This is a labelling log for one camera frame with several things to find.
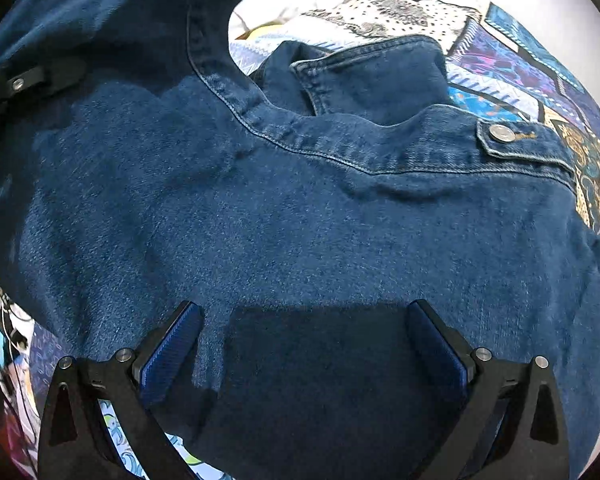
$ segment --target blue denim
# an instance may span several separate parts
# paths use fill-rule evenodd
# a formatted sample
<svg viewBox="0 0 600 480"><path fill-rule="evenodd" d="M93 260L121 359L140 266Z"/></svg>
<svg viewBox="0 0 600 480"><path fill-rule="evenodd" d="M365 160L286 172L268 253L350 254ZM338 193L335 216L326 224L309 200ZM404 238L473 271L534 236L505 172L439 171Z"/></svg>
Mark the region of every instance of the blue denim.
<svg viewBox="0 0 600 480"><path fill-rule="evenodd" d="M238 1L17 1L0 70L88 72L0 126L0 284L100 360L202 306L155 413L243 480L413 470L452 415L401 317L425 298L474 346L548 358L575 477L600 430L600 237L571 152L537 123L492 139L421 36L283 44L251 80Z"/></svg>

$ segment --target blue patterned fabric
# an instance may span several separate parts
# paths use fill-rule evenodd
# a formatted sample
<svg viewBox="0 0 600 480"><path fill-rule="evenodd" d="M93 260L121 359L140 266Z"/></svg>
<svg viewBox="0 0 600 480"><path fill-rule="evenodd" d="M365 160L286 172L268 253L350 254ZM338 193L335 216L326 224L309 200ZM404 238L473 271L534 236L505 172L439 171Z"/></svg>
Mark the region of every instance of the blue patterned fabric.
<svg viewBox="0 0 600 480"><path fill-rule="evenodd" d="M447 61L446 73L449 83L453 86L465 88L469 92L487 94L497 101L501 101L520 110L525 117L532 121L539 119L541 104L533 96L522 91L499 78L469 72L461 66Z"/></svg>
<svg viewBox="0 0 600 480"><path fill-rule="evenodd" d="M36 323L29 350L29 373L38 413L44 410L46 393L58 360L65 355L67 352L62 349L58 338Z"/></svg>
<svg viewBox="0 0 600 480"><path fill-rule="evenodd" d="M494 38L475 20L467 21L449 59L469 72L517 87L577 128L584 128L577 108L558 92L552 78Z"/></svg>
<svg viewBox="0 0 600 480"><path fill-rule="evenodd" d="M560 61L555 59L555 57L552 56L552 54L550 54L525 27L523 27L523 25L508 12L505 12L497 5L490 4L487 15L484 17L484 21L489 23L491 27L499 30L518 46L524 48L538 63L553 70L559 77L569 82L579 91L584 91L583 86L576 77L569 72Z"/></svg>
<svg viewBox="0 0 600 480"><path fill-rule="evenodd" d="M458 108L467 110L485 119L502 121L525 121L523 113L514 111L515 108L506 103L495 103L494 98L487 99L484 96L474 94L468 90L461 90L453 86L449 87L449 97Z"/></svg>
<svg viewBox="0 0 600 480"><path fill-rule="evenodd" d="M586 90L579 92L569 84L561 85L561 93L580 109L587 121L587 127L600 138L600 108Z"/></svg>
<svg viewBox="0 0 600 480"><path fill-rule="evenodd" d="M120 426L116 412L113 410L113 406L108 400L100 400L100 411L104 417L107 430L111 436L116 451L122 459L122 463L125 469L130 473L140 477L151 480L142 469L142 465L138 462L138 458L134 453L134 450L129 445L126 439L125 432ZM195 473L196 477L200 480L232 480L232 477L218 471L211 467L209 464L201 462L194 456L192 456L183 446L182 439L178 436L167 434L171 444L178 451L182 459L189 465L189 468Z"/></svg>

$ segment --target gold patterned fabric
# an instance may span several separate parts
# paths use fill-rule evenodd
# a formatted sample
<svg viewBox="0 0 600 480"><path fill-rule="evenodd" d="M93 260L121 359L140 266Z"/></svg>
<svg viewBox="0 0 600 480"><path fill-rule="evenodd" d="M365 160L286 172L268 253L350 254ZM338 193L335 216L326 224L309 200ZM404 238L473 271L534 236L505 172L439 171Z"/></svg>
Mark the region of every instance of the gold patterned fabric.
<svg viewBox="0 0 600 480"><path fill-rule="evenodd" d="M600 139L588 128L580 130L545 108L544 124L573 152L576 169L576 209L583 222L600 235Z"/></svg>

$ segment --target silver button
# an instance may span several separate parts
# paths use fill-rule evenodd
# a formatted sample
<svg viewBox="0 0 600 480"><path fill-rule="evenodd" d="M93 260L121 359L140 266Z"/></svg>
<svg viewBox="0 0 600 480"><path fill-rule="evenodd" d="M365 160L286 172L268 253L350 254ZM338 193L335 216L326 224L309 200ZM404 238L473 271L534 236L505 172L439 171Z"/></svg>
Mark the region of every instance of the silver button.
<svg viewBox="0 0 600 480"><path fill-rule="evenodd" d="M546 357L542 357L541 355L539 355L538 357L536 357L536 364L541 368L547 368L549 365L549 361Z"/></svg>
<svg viewBox="0 0 600 480"><path fill-rule="evenodd" d="M492 124L489 126L489 133L491 137L498 142L511 142L516 140L516 134L513 133L511 128L502 126L502 124Z"/></svg>
<svg viewBox="0 0 600 480"><path fill-rule="evenodd" d="M131 348L121 348L116 352L116 361L120 363L126 363L127 361L129 361L129 359L131 359L133 354L134 352Z"/></svg>
<svg viewBox="0 0 600 480"><path fill-rule="evenodd" d="M19 92L20 90L22 90L22 87L24 86L24 79L19 77L17 78L12 84L11 84L11 88L13 88L14 91Z"/></svg>
<svg viewBox="0 0 600 480"><path fill-rule="evenodd" d="M72 358L70 355L65 355L62 359L58 361L58 366L62 368L62 370L66 370L73 363L74 358Z"/></svg>
<svg viewBox="0 0 600 480"><path fill-rule="evenodd" d="M480 361L490 361L491 360L491 351L487 348L476 348L475 356L480 359Z"/></svg>

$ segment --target blue gripper pad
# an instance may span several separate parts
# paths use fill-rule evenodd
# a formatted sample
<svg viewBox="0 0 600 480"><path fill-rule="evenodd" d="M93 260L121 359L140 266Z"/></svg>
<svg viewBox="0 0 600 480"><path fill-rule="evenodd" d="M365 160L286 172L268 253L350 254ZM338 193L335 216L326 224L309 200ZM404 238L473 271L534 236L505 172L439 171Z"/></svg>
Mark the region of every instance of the blue gripper pad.
<svg viewBox="0 0 600 480"><path fill-rule="evenodd" d="M144 407L164 400L201 329L200 307L183 301L168 322L153 330L142 342L133 375Z"/></svg>
<svg viewBox="0 0 600 480"><path fill-rule="evenodd" d="M407 307L406 324L411 344L441 398L453 405L464 404L472 377L469 377L462 359L445 338L451 329L423 300L413 301Z"/></svg>

